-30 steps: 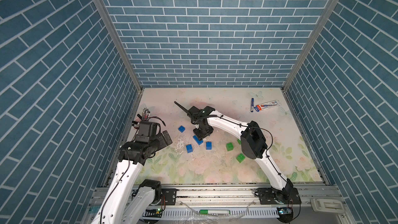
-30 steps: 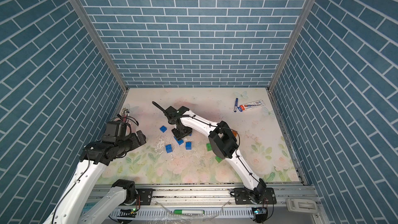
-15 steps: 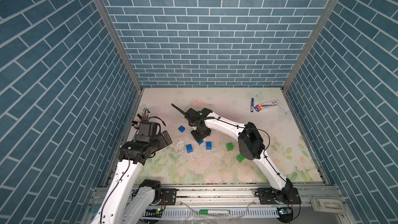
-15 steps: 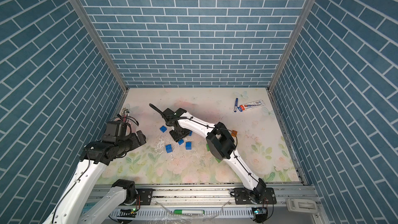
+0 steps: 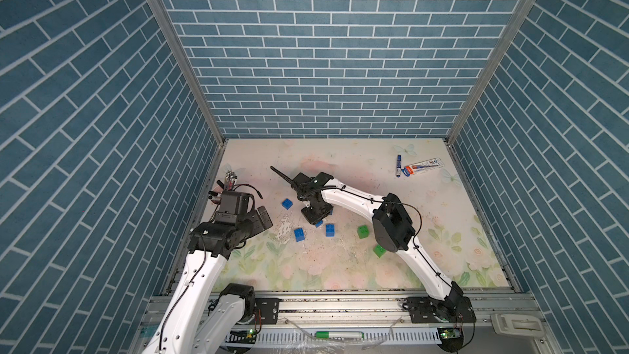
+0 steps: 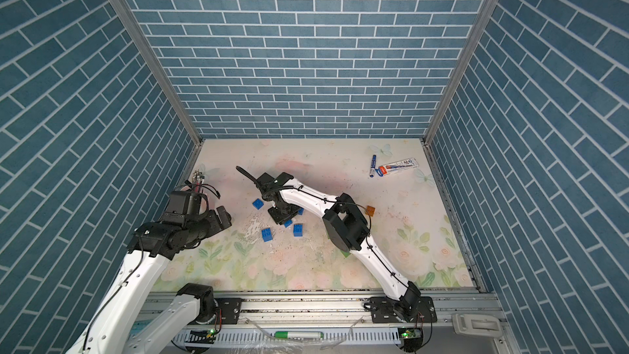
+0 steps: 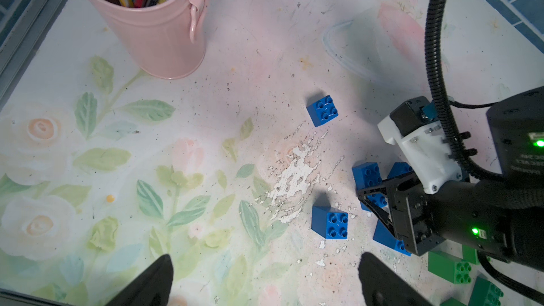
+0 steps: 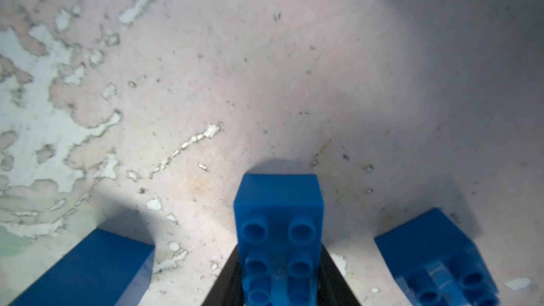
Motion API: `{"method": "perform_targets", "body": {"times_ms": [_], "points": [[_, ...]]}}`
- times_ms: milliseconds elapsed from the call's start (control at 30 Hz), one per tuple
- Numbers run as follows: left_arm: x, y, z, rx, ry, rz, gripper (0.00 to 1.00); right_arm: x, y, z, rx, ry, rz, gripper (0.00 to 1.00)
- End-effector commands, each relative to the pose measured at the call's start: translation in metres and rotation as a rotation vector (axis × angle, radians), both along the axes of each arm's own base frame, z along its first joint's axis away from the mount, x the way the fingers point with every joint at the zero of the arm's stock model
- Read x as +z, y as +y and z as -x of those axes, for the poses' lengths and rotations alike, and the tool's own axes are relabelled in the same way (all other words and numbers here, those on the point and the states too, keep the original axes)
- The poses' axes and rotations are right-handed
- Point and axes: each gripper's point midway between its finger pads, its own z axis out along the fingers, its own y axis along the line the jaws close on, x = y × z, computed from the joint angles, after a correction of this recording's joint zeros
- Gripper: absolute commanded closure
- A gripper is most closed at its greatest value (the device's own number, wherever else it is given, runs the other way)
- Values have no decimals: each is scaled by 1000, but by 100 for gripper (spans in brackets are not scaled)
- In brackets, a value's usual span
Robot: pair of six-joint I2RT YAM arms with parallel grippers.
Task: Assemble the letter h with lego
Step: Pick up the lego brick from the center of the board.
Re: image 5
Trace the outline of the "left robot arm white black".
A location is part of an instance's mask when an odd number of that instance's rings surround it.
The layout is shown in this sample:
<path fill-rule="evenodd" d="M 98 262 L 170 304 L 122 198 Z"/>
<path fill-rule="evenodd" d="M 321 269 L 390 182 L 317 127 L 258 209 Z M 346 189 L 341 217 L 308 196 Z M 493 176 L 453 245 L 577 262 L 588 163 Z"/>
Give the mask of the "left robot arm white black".
<path fill-rule="evenodd" d="M 231 254 L 273 223 L 250 193 L 225 190 L 209 221 L 192 229 L 181 279 L 145 353 L 215 353 L 240 322 L 257 318 L 252 286 L 229 284 L 210 310 L 211 292 Z"/>

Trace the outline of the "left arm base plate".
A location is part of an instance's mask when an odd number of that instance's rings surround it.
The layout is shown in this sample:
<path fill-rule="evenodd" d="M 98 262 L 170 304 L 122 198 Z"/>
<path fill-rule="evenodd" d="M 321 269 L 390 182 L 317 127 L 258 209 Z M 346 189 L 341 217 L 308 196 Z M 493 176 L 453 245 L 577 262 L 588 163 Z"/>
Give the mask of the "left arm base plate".
<path fill-rule="evenodd" d="M 256 305 L 260 313 L 260 322 L 263 325 L 276 325 L 278 323 L 279 298 L 257 298 Z"/>

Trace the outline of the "long blue lego brick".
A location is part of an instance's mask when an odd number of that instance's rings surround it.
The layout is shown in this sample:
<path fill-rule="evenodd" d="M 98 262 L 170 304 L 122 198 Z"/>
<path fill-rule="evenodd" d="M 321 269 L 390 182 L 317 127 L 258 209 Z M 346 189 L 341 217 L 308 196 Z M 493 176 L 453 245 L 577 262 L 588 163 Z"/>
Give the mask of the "long blue lego brick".
<path fill-rule="evenodd" d="M 334 211 L 333 209 L 330 209 L 328 212 L 324 213 L 324 214 L 321 216 L 321 219 L 320 219 L 319 221 L 317 221 L 317 222 L 315 223 L 315 225 L 314 225 L 314 226 L 315 226 L 316 228 L 319 228 L 320 226 L 322 226 L 322 224 L 324 224 L 324 220 L 325 220 L 326 218 L 328 218 L 329 216 L 332 216 L 333 211 Z"/>

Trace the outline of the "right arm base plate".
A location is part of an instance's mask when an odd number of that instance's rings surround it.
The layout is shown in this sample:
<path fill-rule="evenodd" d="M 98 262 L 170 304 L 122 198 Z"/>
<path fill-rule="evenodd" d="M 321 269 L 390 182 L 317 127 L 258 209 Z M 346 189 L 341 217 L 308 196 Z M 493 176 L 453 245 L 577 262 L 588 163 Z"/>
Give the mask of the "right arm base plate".
<path fill-rule="evenodd" d="M 401 308 L 410 315 L 413 324 L 475 323 L 477 321 L 471 301 L 467 297 L 451 301 L 436 301 L 429 297 L 409 297 Z"/>

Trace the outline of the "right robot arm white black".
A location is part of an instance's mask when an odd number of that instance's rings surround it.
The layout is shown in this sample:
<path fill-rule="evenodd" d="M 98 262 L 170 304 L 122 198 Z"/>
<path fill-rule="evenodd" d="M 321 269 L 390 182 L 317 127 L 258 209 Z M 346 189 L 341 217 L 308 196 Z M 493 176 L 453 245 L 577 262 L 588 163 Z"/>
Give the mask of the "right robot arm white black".
<path fill-rule="evenodd" d="M 476 316 L 462 288 L 443 273 L 418 240 L 418 233 L 403 203 L 394 193 L 385 196 L 360 191 L 324 172 L 315 177 L 297 174 L 287 182 L 305 204 L 301 213 L 314 225 L 343 207 L 373 225 L 377 244 L 398 255 L 420 280 L 433 316 L 439 321 L 475 322 Z"/>

